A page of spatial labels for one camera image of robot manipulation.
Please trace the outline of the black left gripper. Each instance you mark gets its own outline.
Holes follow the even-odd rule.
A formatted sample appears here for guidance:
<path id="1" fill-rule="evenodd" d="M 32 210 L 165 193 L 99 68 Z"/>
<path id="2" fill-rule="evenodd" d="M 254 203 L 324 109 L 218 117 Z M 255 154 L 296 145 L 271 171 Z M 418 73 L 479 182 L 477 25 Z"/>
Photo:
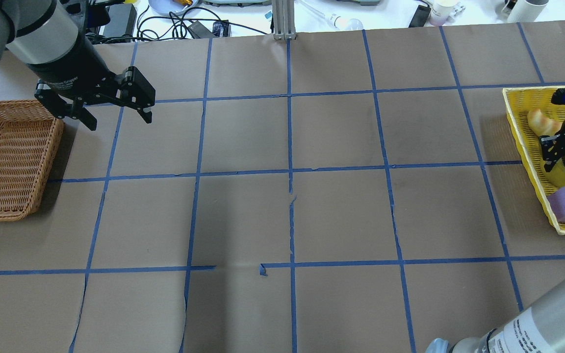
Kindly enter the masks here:
<path id="1" fill-rule="evenodd" d="M 116 75 L 83 33 L 61 58 L 48 63 L 29 63 L 38 82 L 34 97 L 55 118 L 80 121 L 88 130 L 97 129 L 97 119 L 84 103 L 114 103 L 135 110 L 145 123 L 152 123 L 155 88 L 137 67 Z"/>

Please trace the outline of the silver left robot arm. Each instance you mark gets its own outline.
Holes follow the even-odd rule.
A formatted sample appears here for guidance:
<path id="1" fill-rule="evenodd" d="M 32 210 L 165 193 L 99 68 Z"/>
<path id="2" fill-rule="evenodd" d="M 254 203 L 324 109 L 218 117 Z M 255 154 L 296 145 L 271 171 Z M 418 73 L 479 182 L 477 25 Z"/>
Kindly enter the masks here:
<path id="1" fill-rule="evenodd" d="M 96 130 L 87 107 L 111 103 L 152 121 L 154 87 L 134 66 L 110 71 L 58 0 L 0 0 L 0 60 L 5 50 L 38 76 L 34 96 L 55 118 Z"/>

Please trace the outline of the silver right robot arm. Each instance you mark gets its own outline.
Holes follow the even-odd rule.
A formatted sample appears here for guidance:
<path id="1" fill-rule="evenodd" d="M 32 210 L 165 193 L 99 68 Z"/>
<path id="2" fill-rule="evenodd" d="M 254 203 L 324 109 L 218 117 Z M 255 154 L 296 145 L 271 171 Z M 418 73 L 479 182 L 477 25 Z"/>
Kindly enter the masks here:
<path id="1" fill-rule="evenodd" d="M 565 87 L 545 87 L 552 105 L 565 106 Z M 527 90 L 503 91 L 516 147 L 538 199 L 559 234 L 565 224 L 565 118 L 527 100 Z M 482 337 L 455 344 L 435 339 L 429 353 L 565 353 L 565 279 L 514 319 Z"/>

